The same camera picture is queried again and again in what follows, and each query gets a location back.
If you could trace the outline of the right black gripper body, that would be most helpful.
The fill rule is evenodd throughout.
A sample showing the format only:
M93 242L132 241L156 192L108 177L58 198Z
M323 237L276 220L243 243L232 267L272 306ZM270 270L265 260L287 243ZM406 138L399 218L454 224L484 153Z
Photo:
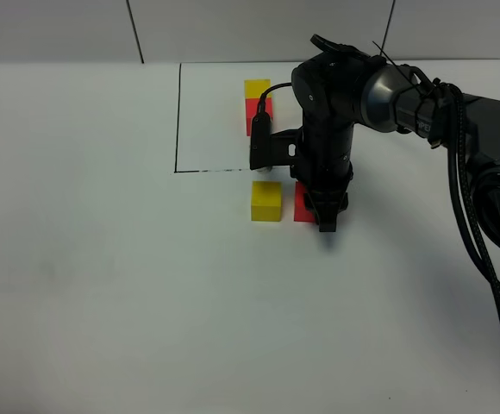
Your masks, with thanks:
M303 124L297 141L298 161L291 167L291 176L303 186L306 210L326 201L333 201L339 211L347 209L347 188L353 178L352 143L351 122Z

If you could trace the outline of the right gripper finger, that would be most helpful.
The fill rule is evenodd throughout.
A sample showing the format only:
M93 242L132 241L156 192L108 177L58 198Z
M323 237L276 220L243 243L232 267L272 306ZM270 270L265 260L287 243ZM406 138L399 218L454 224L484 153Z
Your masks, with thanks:
M346 192L306 192L303 195L303 201L305 209L313 215L319 231L325 233L336 231L337 217L348 207Z

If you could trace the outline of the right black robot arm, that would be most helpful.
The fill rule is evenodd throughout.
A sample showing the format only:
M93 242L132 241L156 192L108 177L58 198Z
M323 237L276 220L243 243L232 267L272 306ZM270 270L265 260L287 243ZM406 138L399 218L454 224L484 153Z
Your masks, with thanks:
M355 125L414 133L434 147L447 146L450 112L462 109L472 205L480 227L500 247L500 101L457 95L414 66L395 65L319 35L311 40L320 53L294 69L291 86L303 111L298 177L311 190L327 191L332 205L323 229L334 230L344 207Z

